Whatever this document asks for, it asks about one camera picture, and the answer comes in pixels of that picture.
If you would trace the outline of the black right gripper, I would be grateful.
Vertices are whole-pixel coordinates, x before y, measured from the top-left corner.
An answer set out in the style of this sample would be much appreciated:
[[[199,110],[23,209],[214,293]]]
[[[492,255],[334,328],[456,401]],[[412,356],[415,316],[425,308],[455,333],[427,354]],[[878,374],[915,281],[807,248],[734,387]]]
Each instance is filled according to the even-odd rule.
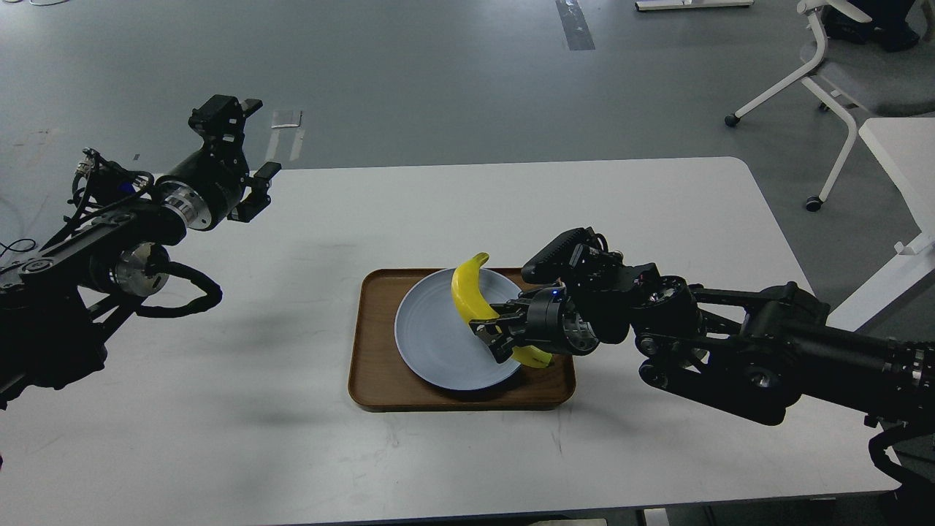
[[[585,356],[599,346],[565,287],[531,289],[505,303],[468,297],[468,326],[498,364],[524,341],[552,355]]]

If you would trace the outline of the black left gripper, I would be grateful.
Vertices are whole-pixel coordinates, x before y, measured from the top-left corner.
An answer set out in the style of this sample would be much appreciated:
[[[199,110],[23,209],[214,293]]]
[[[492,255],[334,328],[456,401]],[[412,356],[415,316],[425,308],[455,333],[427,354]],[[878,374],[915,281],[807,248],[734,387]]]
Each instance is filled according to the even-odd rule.
[[[247,177],[243,153],[246,121],[261,107],[261,99],[240,101],[236,96],[214,94],[191,111],[189,127],[202,140],[202,147],[161,176],[155,186],[158,202],[177,213],[188,229],[208,231],[227,217],[250,223],[270,206],[271,182],[283,165],[266,162]],[[241,200],[245,184],[250,192]]]

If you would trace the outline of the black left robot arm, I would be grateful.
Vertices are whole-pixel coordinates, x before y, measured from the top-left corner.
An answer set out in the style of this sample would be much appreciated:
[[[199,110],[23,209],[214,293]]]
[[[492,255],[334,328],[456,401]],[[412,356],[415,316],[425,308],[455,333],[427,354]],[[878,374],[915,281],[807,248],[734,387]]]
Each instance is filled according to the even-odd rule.
[[[207,312],[223,290],[168,247],[270,205],[281,164],[250,171],[243,152],[259,99],[214,94],[191,111],[201,147],[160,177],[83,151],[63,229],[2,266],[2,406],[30,386],[59,390],[103,369],[107,340],[132,316]]]

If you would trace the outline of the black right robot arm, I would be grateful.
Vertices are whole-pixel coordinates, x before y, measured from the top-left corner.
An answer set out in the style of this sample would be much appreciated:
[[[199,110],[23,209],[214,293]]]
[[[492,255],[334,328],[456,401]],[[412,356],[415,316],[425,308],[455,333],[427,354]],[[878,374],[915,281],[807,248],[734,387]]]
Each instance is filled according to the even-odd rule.
[[[827,303],[797,283],[706,289],[654,263],[628,266],[593,229],[555,237],[521,270],[530,289],[501,303],[480,290],[488,254],[451,279],[455,309],[496,362],[546,367],[633,334],[649,386],[774,426],[804,395],[865,413],[874,466],[897,480],[882,496],[890,525],[933,522],[933,482],[886,454],[933,433],[933,343],[873,338],[827,325]]]

